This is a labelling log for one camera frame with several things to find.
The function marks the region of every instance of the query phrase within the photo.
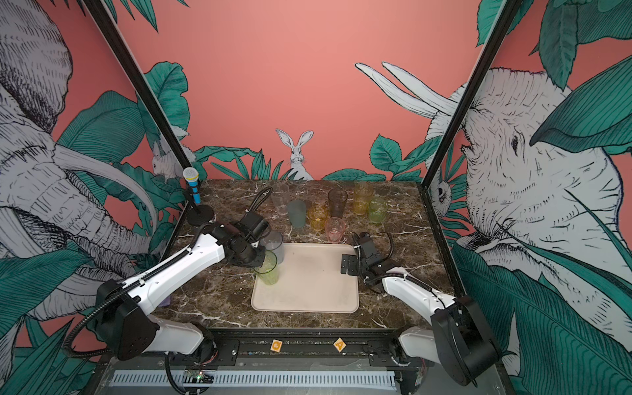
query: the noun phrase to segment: rabbit ear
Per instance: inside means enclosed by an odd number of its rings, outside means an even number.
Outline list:
[[[281,137],[281,141],[283,142],[283,144],[287,145],[290,148],[294,148],[294,141],[289,136],[289,134],[285,133],[281,129],[275,129],[275,130],[279,134],[279,137]]]
[[[306,131],[305,133],[303,133],[301,135],[301,138],[298,139],[298,145],[297,147],[301,147],[303,144],[307,143],[308,141],[310,141],[310,139],[314,136],[314,132],[312,132],[311,130]]]

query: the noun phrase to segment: drinking glass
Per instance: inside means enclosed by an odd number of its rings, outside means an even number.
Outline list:
[[[286,216],[288,214],[289,186],[282,183],[273,184],[271,198],[277,212]]]
[[[283,235],[277,231],[271,231],[267,236],[259,240],[266,250],[274,252],[277,257],[277,265],[283,263],[285,252],[283,251]]]
[[[332,217],[343,217],[344,206],[347,204],[347,197],[347,192],[339,186],[329,191],[329,194],[327,195],[327,203],[329,204],[329,214]]]
[[[362,215],[367,212],[373,199],[373,186],[366,182],[357,182],[353,187],[353,212]]]
[[[325,222],[325,233],[329,243],[338,244],[344,236],[344,220],[338,217],[331,217]]]
[[[376,196],[368,205],[368,220],[374,224],[381,224],[388,210],[389,204],[386,200]]]
[[[327,210],[322,204],[314,203],[307,210],[307,218],[310,220],[310,226],[316,232],[325,229],[325,221],[327,220]]]
[[[292,200],[288,203],[288,217],[294,228],[305,226],[305,202],[302,200]]]
[[[275,285],[279,280],[279,269],[277,268],[276,255],[272,251],[265,252],[265,259],[261,267],[254,268],[257,277],[266,285]]]

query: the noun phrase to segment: elephant eye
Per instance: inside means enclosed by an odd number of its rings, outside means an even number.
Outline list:
[[[518,156],[518,137],[517,136],[514,136],[514,138],[511,139],[511,148],[513,148],[514,154]]]

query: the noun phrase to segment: black metal frame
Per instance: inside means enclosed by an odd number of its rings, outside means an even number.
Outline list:
[[[158,100],[152,89],[147,85],[147,80],[145,79],[145,75],[140,70],[134,57],[131,55],[130,50],[128,49],[125,41],[121,37],[118,28],[110,19],[109,13],[106,11],[105,6],[101,3],[101,0],[83,0],[86,8],[90,15],[92,15],[92,19],[101,30],[103,37],[105,37],[107,43],[109,44],[112,52],[118,59],[121,67],[127,74],[127,77],[130,79],[131,84],[136,89],[140,100],[145,104],[147,111],[154,119],[156,126],[164,136],[165,140],[171,147],[171,150],[176,155],[180,166],[183,169],[187,167],[191,167],[191,162],[186,158],[185,152],[182,150],[180,146],[180,142],[173,134],[171,130],[171,124],[169,120],[165,116]]]
[[[496,56],[498,49],[501,47],[502,40],[509,32],[509,26],[518,13],[521,3],[522,0],[505,1],[500,15],[496,19],[494,28],[489,35],[489,39],[485,43],[485,47],[483,48],[483,51],[478,58],[478,62],[474,67],[474,71],[472,71],[470,81],[468,81],[468,86],[465,87],[463,96],[461,97],[459,104],[456,106],[452,119],[450,119],[446,134],[441,139],[437,153],[435,154],[434,159],[430,164],[430,168],[428,168],[428,172],[423,179],[422,186],[424,189],[427,189],[430,186],[432,178],[441,167],[441,161],[446,156],[447,150],[450,148],[450,144],[452,144],[454,137],[461,129],[461,124],[463,123],[463,119],[465,119],[465,114],[470,109],[471,103],[474,101],[474,97],[476,97],[478,92],[478,88],[480,88],[487,71],[492,66],[494,57]]]

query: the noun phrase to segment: pink wall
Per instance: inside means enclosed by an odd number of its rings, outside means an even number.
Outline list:
[[[191,121],[182,142],[193,150],[263,149],[273,164],[285,160],[285,172],[290,149],[274,130],[295,142],[313,130],[303,154],[315,179],[347,167],[386,174],[368,156],[377,135],[399,142],[406,155],[430,123],[391,102],[355,63],[387,74],[380,63],[388,61],[447,96],[467,81],[481,48],[476,2],[188,4],[154,1],[159,32],[135,9],[136,20],[117,7],[118,26],[143,72],[162,61],[183,66]],[[205,167],[210,178],[226,177]]]

